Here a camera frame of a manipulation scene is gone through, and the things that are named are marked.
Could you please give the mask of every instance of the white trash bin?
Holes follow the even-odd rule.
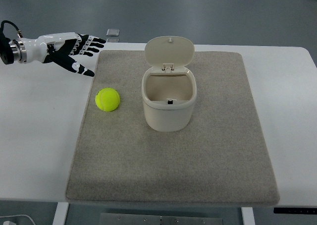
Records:
[[[142,79],[145,119],[156,131],[184,128],[197,98],[193,73],[185,66],[194,56],[191,41],[182,37],[158,37],[145,46],[145,59],[152,66]]]

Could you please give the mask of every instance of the white cable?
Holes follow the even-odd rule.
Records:
[[[27,217],[29,220],[31,220],[31,222],[33,223],[33,225],[36,225],[35,222],[33,221],[33,219],[31,219],[30,216],[26,215],[26,214],[18,214],[18,215],[10,215],[10,216],[0,216],[0,219],[3,218],[14,218],[14,217]]]

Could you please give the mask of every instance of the lid hinge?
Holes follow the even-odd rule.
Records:
[[[164,70],[166,73],[170,73],[172,70],[174,70],[174,64],[172,63],[163,64],[162,70]]]

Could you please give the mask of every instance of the white table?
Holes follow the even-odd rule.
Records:
[[[106,50],[145,44],[107,43]],[[279,206],[317,206],[317,69],[294,47],[195,45],[243,57],[280,193]],[[94,69],[97,56],[76,59]],[[0,199],[65,201],[92,79],[54,63],[0,62]]]

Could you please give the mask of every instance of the metal plate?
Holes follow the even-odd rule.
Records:
[[[109,28],[107,30],[106,36],[117,37],[119,36],[120,29]]]
[[[223,225],[223,223],[219,218],[102,213],[99,225]]]
[[[160,225],[160,216],[102,213],[99,225]]]

